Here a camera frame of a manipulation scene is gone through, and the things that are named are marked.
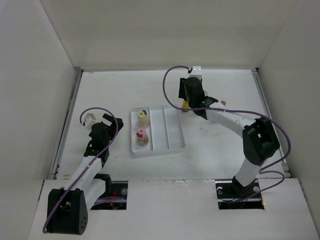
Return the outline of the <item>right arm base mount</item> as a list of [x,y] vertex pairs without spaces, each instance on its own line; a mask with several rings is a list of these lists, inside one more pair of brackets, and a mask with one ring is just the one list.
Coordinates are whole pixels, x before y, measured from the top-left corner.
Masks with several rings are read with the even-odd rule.
[[219,210],[264,210],[258,180],[242,187],[232,180],[215,182]]

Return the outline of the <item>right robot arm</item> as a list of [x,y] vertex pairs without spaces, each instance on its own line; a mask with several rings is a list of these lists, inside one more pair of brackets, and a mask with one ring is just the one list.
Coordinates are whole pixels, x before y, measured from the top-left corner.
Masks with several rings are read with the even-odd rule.
[[242,138],[245,159],[232,179],[231,190],[236,197],[245,197],[262,165],[280,148],[271,121],[265,117],[250,118],[227,112],[217,99],[205,95],[202,81],[197,77],[180,79],[178,97],[186,100],[196,115],[220,124]]

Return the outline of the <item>pink-lid spice bottle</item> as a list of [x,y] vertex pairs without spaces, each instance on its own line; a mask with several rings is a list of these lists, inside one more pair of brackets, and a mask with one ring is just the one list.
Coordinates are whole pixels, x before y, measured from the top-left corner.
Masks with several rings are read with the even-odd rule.
[[141,147],[145,147],[149,144],[149,137],[145,128],[140,127],[137,129],[136,143]]

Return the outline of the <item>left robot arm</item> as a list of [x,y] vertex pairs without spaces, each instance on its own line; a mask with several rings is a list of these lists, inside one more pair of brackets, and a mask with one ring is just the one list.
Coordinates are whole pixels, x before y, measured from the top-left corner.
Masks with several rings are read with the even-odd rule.
[[90,111],[85,110],[79,119],[90,131],[80,166],[64,186],[48,194],[47,217],[42,229],[45,234],[82,235],[87,228],[89,210],[99,198],[105,200],[112,195],[110,178],[100,171],[124,123],[108,110],[102,118],[110,124],[98,121]]

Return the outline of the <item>yellow-lid spice bottle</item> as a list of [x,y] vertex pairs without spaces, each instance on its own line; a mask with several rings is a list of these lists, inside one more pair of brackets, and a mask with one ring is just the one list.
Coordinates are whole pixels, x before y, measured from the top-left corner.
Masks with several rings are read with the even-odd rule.
[[137,112],[137,125],[144,129],[150,126],[150,120],[146,110],[141,109]]

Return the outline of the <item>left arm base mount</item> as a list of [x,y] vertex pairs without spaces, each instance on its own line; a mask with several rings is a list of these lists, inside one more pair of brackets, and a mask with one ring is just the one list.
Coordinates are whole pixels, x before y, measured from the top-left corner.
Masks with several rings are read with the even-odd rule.
[[112,181],[106,191],[96,200],[91,210],[126,210],[128,181]]

